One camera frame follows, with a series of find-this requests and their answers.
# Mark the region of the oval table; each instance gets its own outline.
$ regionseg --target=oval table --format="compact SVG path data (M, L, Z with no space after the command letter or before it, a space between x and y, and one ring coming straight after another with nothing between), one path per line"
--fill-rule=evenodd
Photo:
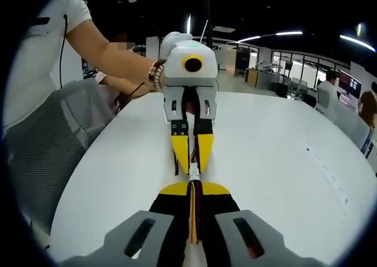
M377 180L362 153L303 102L221 92L216 100L215 141L201 179L228 188L241 210L277 229L299 256L337 260L376 200ZM148 210L162 188L187 180L174 175L162 105L161 93L134 100L82 158L52 224L57 262L100 248L107 232Z

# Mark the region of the black ceiling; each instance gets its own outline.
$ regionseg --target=black ceiling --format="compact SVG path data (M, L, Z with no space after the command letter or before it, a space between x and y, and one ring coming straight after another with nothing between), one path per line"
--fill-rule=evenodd
M205 0L87 0L93 21L111 39L127 33L129 41L145 43L146 36L184 32L188 14L192 34L200 36L206 21ZM349 63L357 62L377 75L376 53L339 38L357 38L377 48L375 0L210 0L212 26L235 28L214 37L240 40L279 31L301 30L302 36L271 36L249 43L281 50L303 51Z

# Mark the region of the bracelet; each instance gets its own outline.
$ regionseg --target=bracelet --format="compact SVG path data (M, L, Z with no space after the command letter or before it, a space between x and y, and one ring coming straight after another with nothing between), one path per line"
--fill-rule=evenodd
M165 68L165 61L166 60L158 60L153 63L151 70L148 73L147 82L149 85L155 86L155 88L161 88L160 84L160 75Z

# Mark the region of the computer monitor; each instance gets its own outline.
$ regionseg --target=computer monitor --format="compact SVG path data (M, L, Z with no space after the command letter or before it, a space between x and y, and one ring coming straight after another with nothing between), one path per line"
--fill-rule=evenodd
M351 94L355 98L360 98L361 82L348 73L340 71L338 86L347 91L347 93Z

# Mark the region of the white antenna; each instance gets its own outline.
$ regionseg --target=white antenna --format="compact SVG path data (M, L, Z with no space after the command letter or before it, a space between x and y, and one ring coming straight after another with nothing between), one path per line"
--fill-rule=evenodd
M199 43L201 43L201 41L203 40L203 36L204 36L204 32L206 31L207 24L208 24L208 19L207 19L206 24L205 24L205 26L204 26L203 33L201 34L201 37L200 37L200 41L199 41Z

